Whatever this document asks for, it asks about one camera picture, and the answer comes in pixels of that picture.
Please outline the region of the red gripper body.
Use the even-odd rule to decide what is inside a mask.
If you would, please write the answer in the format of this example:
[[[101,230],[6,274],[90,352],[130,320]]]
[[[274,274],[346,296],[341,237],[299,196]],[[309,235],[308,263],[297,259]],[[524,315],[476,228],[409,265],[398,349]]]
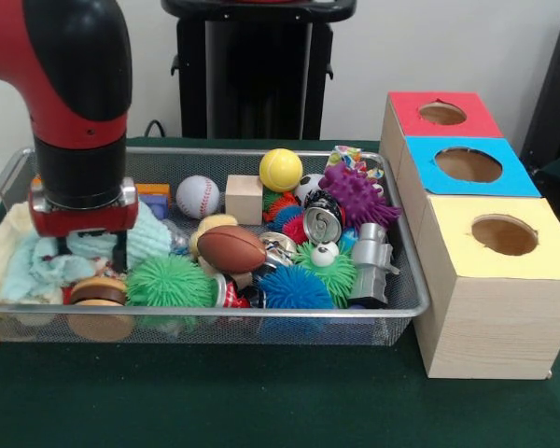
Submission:
[[[48,213],[30,208],[35,229],[43,237],[65,237],[77,231],[127,231],[134,226],[138,204],[108,206],[94,210],[56,209]]]

